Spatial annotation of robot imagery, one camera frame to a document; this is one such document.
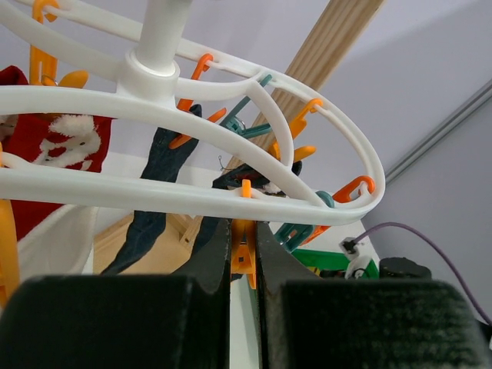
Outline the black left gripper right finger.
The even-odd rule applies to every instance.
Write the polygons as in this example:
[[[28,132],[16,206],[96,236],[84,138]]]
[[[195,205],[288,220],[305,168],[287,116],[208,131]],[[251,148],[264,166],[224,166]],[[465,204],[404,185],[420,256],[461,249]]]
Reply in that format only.
[[[442,281],[323,279],[257,226],[262,368],[489,368],[462,294]]]

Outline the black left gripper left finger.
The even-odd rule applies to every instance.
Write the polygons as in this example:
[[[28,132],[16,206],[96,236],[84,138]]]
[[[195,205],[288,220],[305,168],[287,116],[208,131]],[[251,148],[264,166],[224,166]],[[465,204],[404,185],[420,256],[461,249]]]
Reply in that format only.
[[[171,274],[30,278],[1,316],[3,368],[226,368],[231,223]]]

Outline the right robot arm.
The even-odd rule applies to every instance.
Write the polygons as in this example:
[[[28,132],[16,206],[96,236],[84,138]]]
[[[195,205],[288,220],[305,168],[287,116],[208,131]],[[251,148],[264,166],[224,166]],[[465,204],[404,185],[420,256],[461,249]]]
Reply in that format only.
[[[356,269],[354,272],[362,272],[363,277],[370,278],[366,269]],[[327,278],[344,278],[348,276],[344,270],[319,270],[316,272],[320,277]],[[431,270],[421,266],[407,258],[383,258],[379,262],[378,278],[420,278],[432,279]],[[484,337],[491,343],[491,326],[489,324],[477,321]]]

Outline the white plastic clip hanger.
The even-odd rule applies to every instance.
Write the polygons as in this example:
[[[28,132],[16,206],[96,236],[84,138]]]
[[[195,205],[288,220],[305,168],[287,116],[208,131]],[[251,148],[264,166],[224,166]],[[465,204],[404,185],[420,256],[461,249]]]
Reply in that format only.
[[[384,169],[362,131],[303,82],[260,64],[287,64],[323,5],[304,1],[3,1],[1,70],[27,85],[1,86],[1,115],[112,118],[101,172],[35,165],[1,149],[1,270],[21,284],[11,200],[338,226],[381,201]],[[294,138],[308,115],[331,123],[362,160],[345,198],[294,175]],[[196,138],[176,182],[143,179],[158,128]],[[236,164],[285,197],[212,187]]]

